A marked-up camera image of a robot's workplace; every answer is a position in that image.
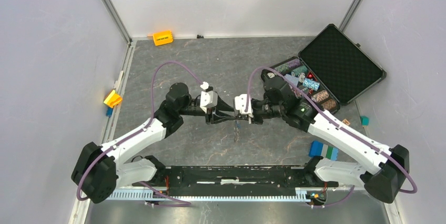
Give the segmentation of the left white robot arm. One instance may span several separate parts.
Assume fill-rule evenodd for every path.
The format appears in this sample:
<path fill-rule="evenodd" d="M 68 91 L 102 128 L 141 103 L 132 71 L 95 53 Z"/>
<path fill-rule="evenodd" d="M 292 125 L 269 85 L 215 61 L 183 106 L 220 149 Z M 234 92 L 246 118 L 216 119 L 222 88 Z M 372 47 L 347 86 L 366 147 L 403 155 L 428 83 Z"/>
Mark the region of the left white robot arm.
<path fill-rule="evenodd" d="M 104 145 L 86 144 L 71 175 L 77 185 L 77 199 L 100 203 L 122 186 L 140 181 L 161 185 L 165 180 L 163 169 L 146 158 L 132 163 L 129 159 L 176 132 L 184 123 L 184 115 L 203 116 L 207 124 L 235 119 L 233 106 L 206 83 L 204 88 L 192 98 L 186 84 L 175 83 L 159 108 L 140 126 Z"/>

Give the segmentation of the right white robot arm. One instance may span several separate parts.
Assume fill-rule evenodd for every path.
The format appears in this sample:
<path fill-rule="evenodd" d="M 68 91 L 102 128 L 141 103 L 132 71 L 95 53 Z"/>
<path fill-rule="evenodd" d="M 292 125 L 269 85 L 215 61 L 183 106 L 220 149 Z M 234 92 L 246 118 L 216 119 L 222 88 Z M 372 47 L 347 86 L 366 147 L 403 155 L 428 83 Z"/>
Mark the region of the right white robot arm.
<path fill-rule="evenodd" d="M 384 203 L 394 202 L 399 193 L 418 191 L 409 174 L 410 154 L 406 147 L 390 147 L 352 129 L 283 76 L 267 80 L 264 90 L 263 100 L 253 99 L 249 93 L 241 95 L 237 111 L 251 121 L 280 117 L 289 126 L 329 142 L 354 159 L 345 162 L 316 158 L 314 166 L 303 173 L 308 185 L 335 181 L 360 186 Z"/>

